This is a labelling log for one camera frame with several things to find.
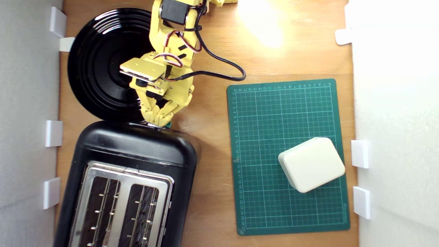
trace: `white box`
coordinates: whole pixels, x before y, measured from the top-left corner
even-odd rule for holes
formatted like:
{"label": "white box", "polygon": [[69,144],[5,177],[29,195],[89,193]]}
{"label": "white box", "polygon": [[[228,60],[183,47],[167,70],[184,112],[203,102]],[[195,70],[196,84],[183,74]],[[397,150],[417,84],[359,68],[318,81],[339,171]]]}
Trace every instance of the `white box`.
{"label": "white box", "polygon": [[278,160],[291,186],[302,193],[345,173],[345,166],[328,138],[312,138],[282,152]]}
{"label": "white box", "polygon": [[358,186],[353,187],[354,194],[354,212],[359,216],[371,218],[371,193],[368,190]]}

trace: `black cable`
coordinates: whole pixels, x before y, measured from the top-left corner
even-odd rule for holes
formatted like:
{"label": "black cable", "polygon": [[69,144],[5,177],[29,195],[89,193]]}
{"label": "black cable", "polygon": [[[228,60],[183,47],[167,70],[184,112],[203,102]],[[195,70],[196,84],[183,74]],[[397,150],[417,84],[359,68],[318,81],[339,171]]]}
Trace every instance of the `black cable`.
{"label": "black cable", "polygon": [[194,72],[191,72],[191,73],[188,73],[188,74],[184,74],[184,75],[182,75],[180,77],[174,78],[173,80],[184,80],[184,79],[189,78],[191,76],[198,76],[198,75],[213,76],[213,77],[218,77],[218,78],[221,78],[221,79],[232,80],[232,81],[242,81],[242,80],[244,80],[247,77],[247,74],[246,74],[245,70],[241,66],[237,65],[236,63],[234,63],[234,62],[232,62],[230,60],[227,60],[225,58],[222,58],[222,57],[219,57],[219,56],[215,55],[214,53],[212,53],[207,48],[206,44],[204,43],[203,38],[201,37],[201,34],[200,34],[200,30],[201,29],[198,28],[198,27],[199,27],[201,16],[204,14],[204,12],[207,11],[206,7],[207,7],[207,0],[203,0],[203,4],[201,5],[200,10],[198,11],[198,16],[197,16],[197,18],[195,20],[195,34],[197,35],[197,38],[200,41],[201,46],[213,58],[215,58],[217,60],[220,60],[221,62],[227,63],[227,64],[237,68],[241,72],[242,76],[241,77],[234,77],[234,76],[223,75],[223,74],[219,74],[219,73],[215,73],[215,72],[199,70],[199,71],[194,71]]}

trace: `yellow robotic arm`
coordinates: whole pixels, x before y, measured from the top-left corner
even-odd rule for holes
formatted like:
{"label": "yellow robotic arm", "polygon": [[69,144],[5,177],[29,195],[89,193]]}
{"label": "yellow robotic arm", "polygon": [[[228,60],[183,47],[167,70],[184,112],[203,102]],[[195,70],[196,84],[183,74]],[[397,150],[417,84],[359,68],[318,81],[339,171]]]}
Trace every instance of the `yellow robotic arm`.
{"label": "yellow robotic arm", "polygon": [[[193,76],[205,74],[228,80],[244,80],[245,71],[238,65],[211,53],[199,35],[198,22],[207,12],[209,2],[221,7],[237,0],[155,0],[151,14],[150,42],[155,51],[133,58],[120,66],[121,73],[132,76],[130,87],[140,99],[140,111],[146,122],[163,127],[174,114],[192,99]],[[177,30],[164,20],[184,26]],[[242,72],[242,77],[191,69],[194,54],[202,48],[216,59]]]}

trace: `white wall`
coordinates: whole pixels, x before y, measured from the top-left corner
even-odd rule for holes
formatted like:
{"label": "white wall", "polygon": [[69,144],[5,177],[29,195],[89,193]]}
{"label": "white wall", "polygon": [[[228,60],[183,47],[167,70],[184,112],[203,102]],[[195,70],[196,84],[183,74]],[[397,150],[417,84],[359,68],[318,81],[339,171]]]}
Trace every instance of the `white wall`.
{"label": "white wall", "polygon": [[58,119],[59,39],[50,7],[62,0],[0,0],[0,246],[52,245],[54,209],[43,182],[55,177],[56,149],[45,122]]}
{"label": "white wall", "polygon": [[437,1],[351,0],[356,138],[371,144],[358,170],[371,192],[360,247],[439,246]]}

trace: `white plastic container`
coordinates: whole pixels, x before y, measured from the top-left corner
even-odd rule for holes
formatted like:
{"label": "white plastic container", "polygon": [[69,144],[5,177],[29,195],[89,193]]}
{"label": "white plastic container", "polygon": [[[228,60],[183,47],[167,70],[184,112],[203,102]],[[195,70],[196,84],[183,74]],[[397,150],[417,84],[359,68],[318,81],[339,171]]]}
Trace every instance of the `white plastic container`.
{"label": "white plastic container", "polygon": [[278,160],[291,186],[301,193],[313,190],[345,173],[345,166],[328,138],[312,138],[282,152]]}

